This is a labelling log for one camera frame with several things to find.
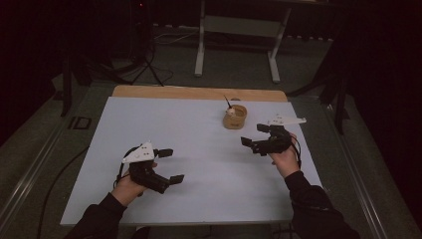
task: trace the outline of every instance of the cable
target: cable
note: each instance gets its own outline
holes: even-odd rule
[[[59,177],[62,175],[62,173],[68,168],[68,166],[70,166],[78,157],[80,157],[84,152],[86,152],[88,150],[89,146],[87,146],[86,148],[84,148],[84,150],[82,150],[81,152],[79,152],[74,158],[72,158],[63,168],[62,170],[60,170],[59,174],[57,174],[56,178],[53,181],[53,184],[50,186],[49,191],[47,192],[46,198],[44,199],[44,203],[43,203],[43,207],[41,209],[41,216],[40,216],[40,222],[38,224],[38,232],[37,232],[37,239],[41,238],[41,229],[43,227],[43,219],[44,219],[44,213],[46,211],[46,207],[47,207],[47,202],[49,200],[50,197],[50,193],[53,190],[54,185],[56,184],[57,180],[59,179]]]
[[[115,188],[115,186],[117,185],[117,183],[123,178],[122,176],[121,176],[121,173],[123,172],[123,167],[124,167],[124,164],[123,163],[121,163],[120,164],[120,169],[118,170],[118,175],[115,177],[115,182],[114,182],[114,184],[112,185],[112,188]]]
[[[151,57],[151,60],[149,62],[149,65],[152,63],[152,61],[154,60],[154,57],[155,57],[154,51],[152,49],[151,49],[151,52],[152,52],[152,57]],[[142,71],[140,71],[140,73],[137,74],[136,77],[133,78],[133,80],[131,81],[131,85],[133,85],[137,81],[137,79],[140,77],[140,75],[142,75],[146,71],[147,68],[148,68],[148,64],[146,64],[146,66],[144,66]]]
[[[170,71],[170,70],[164,70],[164,69],[159,69],[159,68],[157,68],[157,67],[153,67],[155,70],[158,70],[158,71],[162,71],[162,72],[168,72],[168,73],[170,73],[170,76],[169,77],[167,77],[166,79],[164,79],[164,80],[162,80],[161,82],[164,84],[165,82],[167,82],[168,80],[170,80],[172,77],[173,77],[173,75],[174,75],[174,73],[172,72],[172,71]]]
[[[186,36],[186,33],[163,33],[163,34],[160,34],[158,36],[155,36],[154,40],[156,40],[160,37],[163,37],[163,36]]]
[[[190,36],[192,36],[192,35],[194,35],[194,34],[196,34],[196,33],[198,33],[198,31],[193,32],[193,33],[189,33],[189,34],[187,34],[187,35],[185,35],[185,36],[183,36],[183,37],[177,38],[177,39],[175,39],[175,40],[173,40],[173,41],[170,41],[170,42],[155,42],[155,43],[156,43],[156,44],[160,44],[160,45],[168,45],[168,44],[172,44],[172,43],[178,42],[178,41],[180,41],[180,40],[182,40],[182,39],[188,38],[188,37],[190,37]],[[157,38],[159,38],[159,37],[161,37],[161,36],[164,36],[164,35],[165,35],[165,34],[161,34],[160,36],[155,37],[154,39],[157,39]]]
[[[298,156],[298,165],[299,165],[299,168],[301,168],[301,166],[302,166],[302,160],[301,160],[301,152],[302,152],[302,149],[301,149],[301,144],[298,142],[298,139],[297,138],[295,138],[293,136],[292,136],[292,138],[294,138],[295,139],[295,142],[298,144],[298,147],[296,147],[295,144],[292,142],[292,147],[295,150],[296,155]]]
[[[151,72],[152,72],[152,74],[154,75],[154,78],[155,78],[155,80],[156,81],[158,81],[159,82],[159,84],[162,86],[162,87],[164,87],[164,84],[159,80],[159,78],[158,78],[158,76],[157,76],[157,74],[155,73],[155,71],[154,71],[154,68],[151,66],[151,63],[152,62],[148,62],[148,60],[145,58],[145,62],[146,62],[146,64],[147,64],[147,67],[149,68],[149,70],[151,70]]]
[[[138,76],[140,76],[140,74],[137,77],[135,77],[133,81],[124,80],[123,77],[130,76],[132,74],[135,74],[138,71],[141,71],[143,73],[144,69],[142,69],[142,65],[144,63],[144,58],[145,58],[145,55],[147,54],[147,51],[151,50],[152,54],[154,54],[155,52],[155,49],[153,46],[154,43],[152,40],[153,32],[152,32],[152,20],[149,13],[150,11],[149,3],[145,2],[145,4],[141,4],[140,7],[141,8],[145,7],[143,10],[145,11],[146,14],[142,14],[143,19],[139,20],[141,21],[142,24],[140,23],[135,24],[135,26],[132,27],[133,22],[139,19],[139,16],[136,15],[138,11],[133,11],[136,9],[136,7],[132,6],[132,3],[130,1],[128,2],[128,14],[129,14],[128,24],[129,24],[129,39],[130,39],[130,49],[128,52],[128,57],[132,60],[132,64],[125,67],[121,67],[119,69],[114,69],[113,67],[109,67],[109,66],[105,66],[103,64],[97,63],[83,54],[78,54],[81,60],[85,62],[86,67],[90,68],[92,71],[95,71],[104,75],[109,80],[112,80],[118,84],[133,85],[133,83],[136,81]],[[134,36],[139,37],[139,41],[142,45],[140,50],[137,48],[134,49],[134,45],[133,45]],[[132,71],[132,73],[129,73],[123,77],[121,76],[121,74],[127,73],[129,71]]]

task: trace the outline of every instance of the gray floor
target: gray floor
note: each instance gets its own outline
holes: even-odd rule
[[[153,66],[164,85],[203,88],[234,88],[292,91],[308,83],[315,74],[330,42],[284,40],[277,57],[282,82],[275,85],[267,62],[266,49],[271,42],[233,36],[207,36],[202,78],[193,75],[197,51],[195,39],[157,45]],[[160,38],[171,42],[174,38]],[[251,43],[259,42],[258,47]],[[126,75],[133,79],[136,72]],[[146,71],[137,85],[156,85]],[[2,238],[36,238],[42,205],[59,171],[91,142],[107,97],[115,84],[97,78],[90,88],[74,87],[74,105],[68,117],[61,119],[61,103],[46,102],[0,148],[0,202],[3,209]],[[383,163],[376,144],[348,97],[344,136],[332,125],[332,111],[317,100],[320,89],[289,99],[308,122],[302,124],[321,182],[333,204],[362,238],[422,238],[407,207]],[[71,117],[93,119],[87,130],[69,129]],[[40,173],[28,171],[34,161],[45,158]],[[70,228],[60,226],[72,187],[84,160],[80,156],[62,174],[48,199],[41,238],[62,238]],[[25,190],[28,178],[37,179]],[[8,203],[8,199],[26,198]],[[279,238],[278,231],[289,223],[266,225],[228,225],[192,227],[154,227],[149,238]],[[134,228],[121,227],[119,238],[130,238]],[[289,238],[281,234],[280,238]]]

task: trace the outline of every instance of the metal frame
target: metal frame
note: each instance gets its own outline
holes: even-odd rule
[[[374,238],[388,238],[384,225],[378,216],[375,203],[373,202],[365,186],[365,183],[363,182],[363,179],[359,173],[359,170],[357,169],[357,166],[354,163],[355,160],[353,159],[353,155],[348,147],[348,143],[344,136],[339,134],[339,132],[336,130],[336,125],[332,121],[333,110],[331,105],[321,105],[321,107],[331,127],[332,133],[335,135],[336,140],[341,145],[342,152],[344,153],[344,157],[347,163],[347,168],[350,172],[351,183],[353,184],[354,190],[357,195],[357,199],[359,200],[360,205],[362,207],[362,211],[365,214],[369,228],[372,232],[372,236]]]
[[[195,76],[202,77],[204,65],[204,35],[207,32],[221,32],[231,34],[252,35],[260,37],[274,37],[276,40],[272,51],[268,52],[271,76],[274,83],[279,83],[280,75],[276,56],[282,43],[283,35],[291,14],[292,8],[287,8],[282,22],[262,21],[252,19],[228,18],[205,14],[205,0],[201,1],[201,17],[199,21],[199,47],[196,57]]]
[[[41,171],[48,162],[48,159],[55,149],[56,143],[62,135],[66,126],[71,121],[72,115],[76,112],[78,105],[83,101],[88,89],[82,89],[77,93],[75,103],[66,110],[67,114],[58,120],[55,128],[50,133],[38,153],[34,156],[34,161],[22,175],[19,182],[13,189],[12,194],[7,199],[0,211],[0,238],[6,234],[7,229],[36,183]]]

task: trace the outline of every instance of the brown cup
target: brown cup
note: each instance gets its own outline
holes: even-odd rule
[[[229,114],[226,114],[223,118],[223,125],[228,129],[240,129],[245,125],[245,118],[248,111],[246,111],[245,107],[240,105],[233,105],[232,108],[235,110],[235,115],[230,116]]]

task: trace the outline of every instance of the person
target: person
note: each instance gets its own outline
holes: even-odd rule
[[[296,136],[291,135],[292,142],[296,143]],[[269,156],[290,191],[294,210],[292,224],[302,239],[360,238],[344,221],[342,214],[334,209],[324,190],[307,181],[292,146],[282,153],[270,153]],[[124,210],[146,189],[130,180],[129,176],[123,177],[100,204],[87,208],[65,239],[115,239]]]
[[[291,136],[295,144],[296,136],[292,133]],[[270,153],[270,158],[290,191],[294,211],[292,224],[302,239],[360,238],[334,209],[325,191],[307,181],[292,146],[282,153]]]

